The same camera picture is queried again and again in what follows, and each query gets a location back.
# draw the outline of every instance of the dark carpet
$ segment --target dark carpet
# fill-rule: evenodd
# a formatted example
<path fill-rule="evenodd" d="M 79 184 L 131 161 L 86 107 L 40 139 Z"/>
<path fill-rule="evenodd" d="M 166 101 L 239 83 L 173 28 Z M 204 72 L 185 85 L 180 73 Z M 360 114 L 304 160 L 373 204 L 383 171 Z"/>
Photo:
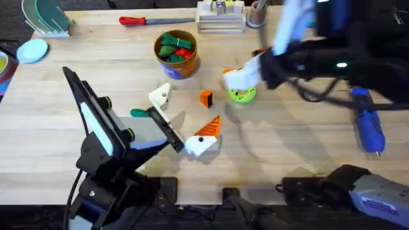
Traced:
<path fill-rule="evenodd" d="M 106 0 L 59 0 L 64 10 L 109 10 Z M 118 9 L 132 8 L 186 8 L 196 7 L 195 0 L 114 0 Z M 20 0 L 2 0 L 0 7 L 0 39 L 24 42 L 30 39 L 32 30 L 24 23 Z M 281 4 L 282 0 L 271 0 Z M 327 208 L 272 207 L 286 222 L 299 223 L 306 229 L 348 229 L 348 230 L 398 230 L 403 229 L 378 218 L 371 218 L 348 210 L 333 211 Z M 63 206 L 0 206 L 0 229 L 57 230 L 62 228 Z M 218 212 L 213 226 L 194 213 L 179 213 L 185 219 L 165 216 L 150 208 L 134 229 L 243 229 L 235 210 Z"/>
<path fill-rule="evenodd" d="M 271 206 L 280 219 L 297 225 L 297 229 L 328 230 L 404 230 L 405 228 L 368 217 L 349 210 L 330 210 L 328 208 L 288 208 Z M 63 206 L 0 206 L 0 229 L 2 230 L 58 230 L 62 228 Z M 236 211 L 226 208 L 217 212 L 215 221 L 208 220 L 191 212 L 178 215 L 164 215 L 150 208 L 134 226 L 133 230 L 244 230 Z"/>

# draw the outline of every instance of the green roll of tape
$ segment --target green roll of tape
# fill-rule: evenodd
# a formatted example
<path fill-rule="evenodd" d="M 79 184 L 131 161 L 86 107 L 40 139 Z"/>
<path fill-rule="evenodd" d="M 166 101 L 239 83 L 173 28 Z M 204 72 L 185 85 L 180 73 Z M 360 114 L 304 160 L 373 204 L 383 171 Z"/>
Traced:
<path fill-rule="evenodd" d="M 229 90 L 230 98 L 238 104 L 247 104 L 251 102 L 256 96 L 256 88 L 251 87 L 245 93 L 241 93 L 239 90 Z"/>

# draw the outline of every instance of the orange block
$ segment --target orange block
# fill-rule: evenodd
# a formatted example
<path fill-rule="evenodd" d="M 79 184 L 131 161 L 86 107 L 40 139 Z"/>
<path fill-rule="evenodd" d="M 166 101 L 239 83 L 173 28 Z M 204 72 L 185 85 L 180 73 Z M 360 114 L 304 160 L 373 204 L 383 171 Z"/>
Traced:
<path fill-rule="evenodd" d="M 206 108 L 210 108 L 213 105 L 213 92 L 210 90 L 203 91 L 199 96 L 199 100 Z"/>
<path fill-rule="evenodd" d="M 197 131 L 194 135 L 214 136 L 218 138 L 220 132 L 220 116 L 215 117 L 211 122 L 207 123 L 202 129 Z"/>

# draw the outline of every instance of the green block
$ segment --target green block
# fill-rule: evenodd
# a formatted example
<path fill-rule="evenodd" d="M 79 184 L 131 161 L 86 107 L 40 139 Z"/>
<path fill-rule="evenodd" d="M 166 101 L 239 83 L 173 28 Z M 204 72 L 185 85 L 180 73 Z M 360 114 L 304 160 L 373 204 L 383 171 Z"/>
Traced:
<path fill-rule="evenodd" d="M 175 38 L 170 34 L 164 33 L 162 34 L 163 40 L 160 44 L 162 45 L 175 45 L 177 47 L 182 47 L 191 50 L 192 49 L 192 42 L 186 41 L 183 39 Z"/>
<path fill-rule="evenodd" d="M 177 63 L 177 62 L 181 62 L 181 61 L 183 61 L 184 59 L 183 59 L 183 57 L 181 57 L 181 56 L 177 56 L 176 54 L 172 54 L 171 55 L 171 62 L 172 63 Z"/>
<path fill-rule="evenodd" d="M 164 45 L 160 48 L 159 50 L 159 57 L 169 57 L 171 54 L 173 54 L 176 51 L 176 48 L 170 46 L 170 45 Z"/>

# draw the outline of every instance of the blue tool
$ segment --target blue tool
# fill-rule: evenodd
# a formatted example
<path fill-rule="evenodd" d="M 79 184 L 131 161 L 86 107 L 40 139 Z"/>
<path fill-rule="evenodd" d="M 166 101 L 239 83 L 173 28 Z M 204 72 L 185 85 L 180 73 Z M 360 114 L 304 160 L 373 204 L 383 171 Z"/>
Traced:
<path fill-rule="evenodd" d="M 353 88 L 351 95 L 353 101 L 358 104 L 373 104 L 371 94 L 367 89 Z M 382 132 L 378 113 L 372 110 L 359 109 L 355 111 L 355 114 L 355 121 L 357 122 L 364 149 L 368 153 L 376 153 L 376 156 L 379 158 L 380 153 L 385 149 L 385 136 Z"/>

